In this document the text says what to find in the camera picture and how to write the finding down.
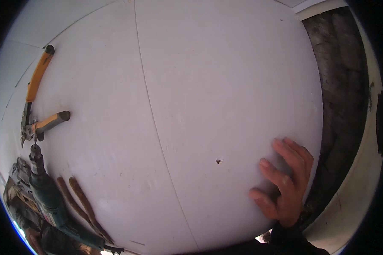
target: drill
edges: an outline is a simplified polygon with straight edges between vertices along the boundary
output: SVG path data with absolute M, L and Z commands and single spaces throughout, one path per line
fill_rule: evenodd
M 46 221 L 78 242 L 103 250 L 105 246 L 103 238 L 87 231 L 81 225 L 68 218 L 61 192 L 46 173 L 41 148 L 36 144 L 31 146 L 30 162 L 30 187 L 33 191 L 33 197 Z

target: orange handle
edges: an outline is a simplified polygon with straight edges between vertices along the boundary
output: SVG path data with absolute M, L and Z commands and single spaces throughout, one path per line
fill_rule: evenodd
M 55 50 L 52 45 L 48 45 L 45 48 L 45 52 L 42 54 L 41 59 L 38 62 L 36 69 L 34 70 L 33 76 L 27 88 L 27 103 L 31 103 L 36 99 L 41 78 L 44 75 L 45 69 L 47 69 L 47 66 L 50 63 L 50 60 L 53 57 L 54 53 Z
M 50 117 L 46 118 L 43 121 L 34 123 L 32 125 L 33 132 L 36 134 L 37 139 L 39 141 L 42 141 L 44 139 L 44 132 L 50 130 L 56 125 L 63 123 L 64 121 L 68 121 L 70 117 L 71 117 L 71 114 L 67 110 L 51 115 Z

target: stain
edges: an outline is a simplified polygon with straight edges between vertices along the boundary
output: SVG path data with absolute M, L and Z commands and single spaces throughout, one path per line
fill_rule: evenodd
M 145 246 L 144 244 L 142 244 L 142 243 L 138 243 L 138 242 L 135 242 L 135 241 L 132 241 L 132 240 L 129 240 L 129 242 L 133 242 L 133 243 L 136 243 L 136 244 L 140 244 L 140 245 L 143 245 L 143 246 Z
M 42 65 L 45 65 L 45 63 L 47 62 L 48 58 L 45 58 L 44 59 L 44 63 L 42 63 Z
M 339 198 L 339 195 L 338 195 L 338 193 L 336 193 L 336 195 L 338 196 L 339 209 L 340 209 L 340 210 L 342 210 L 341 199 Z
M 11 94 L 9 101 L 8 101 L 7 104 L 6 104 L 6 108 L 4 109 L 4 113 L 3 113 L 3 116 L 1 117 L 1 121 L 3 121 L 3 119 L 4 119 L 4 115 L 5 115 L 5 113 L 6 113 L 7 106 L 9 106 L 9 103 L 10 103 L 10 100 L 11 100 L 11 98 L 12 98 L 12 96 L 13 96 L 13 93 Z
M 372 111 L 372 88 L 374 87 L 374 83 L 372 82 L 369 85 L 369 95 L 368 95 L 368 107 L 369 107 L 369 112 Z

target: insulation material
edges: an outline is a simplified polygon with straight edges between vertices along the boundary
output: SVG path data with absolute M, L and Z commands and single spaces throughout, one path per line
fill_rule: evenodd
M 75 176 L 119 247 L 173 254 L 265 232 L 272 222 L 248 191 L 275 192 L 258 170 L 261 157 L 289 172 L 271 149 L 274 137 L 306 146 L 315 171 L 319 73 L 303 25 L 280 3 L 116 1 L 51 44 L 56 53 L 33 114 L 43 120 L 68 110 L 71 119 L 40 143 L 46 169 L 53 178 Z M 0 122 L 3 174 L 18 156 L 28 159 L 33 144 L 20 148 L 34 67 L 25 67 Z

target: finger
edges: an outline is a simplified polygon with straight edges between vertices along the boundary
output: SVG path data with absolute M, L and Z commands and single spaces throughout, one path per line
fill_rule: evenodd
M 263 175 L 275 184 L 282 196 L 291 196 L 294 192 L 294 184 L 289 176 L 275 168 L 268 160 L 260 160 L 260 170 Z
M 46 253 L 42 250 L 40 244 L 38 243 L 38 241 L 37 241 L 34 237 L 32 237 L 32 242 L 33 242 L 33 244 L 34 244 L 34 246 L 35 246 L 35 248 L 36 248 L 36 252 L 37 252 L 38 255 L 45 255 L 45 254 L 46 254 Z
M 305 182 L 305 163 L 295 150 L 291 149 L 286 143 L 275 139 L 272 143 L 274 150 L 281 155 L 286 163 L 292 168 L 292 176 L 295 184 L 303 186 Z
M 37 254 L 40 254 L 39 245 L 35 237 L 33 235 L 29 235 L 28 237 L 29 237 L 28 241 L 30 246 L 34 249 L 34 251 L 36 251 Z
M 275 204 L 271 201 L 270 197 L 258 190 L 253 188 L 249 192 L 250 198 L 258 205 L 263 212 L 264 216 L 270 220 L 278 219 L 278 212 Z
M 40 234 L 40 232 L 38 232 L 38 231 L 35 231 L 35 230 L 31 230 L 30 231 L 30 235 L 32 235 L 33 237 L 41 237 L 41 234 Z
M 314 158 L 312 157 L 311 153 L 309 153 L 309 151 L 305 147 L 299 146 L 296 142 L 292 141 L 291 139 L 289 139 L 287 137 L 284 139 L 284 142 L 291 149 L 295 150 L 295 152 L 301 158 L 303 158 L 304 166 L 305 166 L 305 170 L 306 170 L 306 177 L 307 177 L 307 179 L 309 179 L 310 170 L 311 170 L 312 164 L 314 162 Z

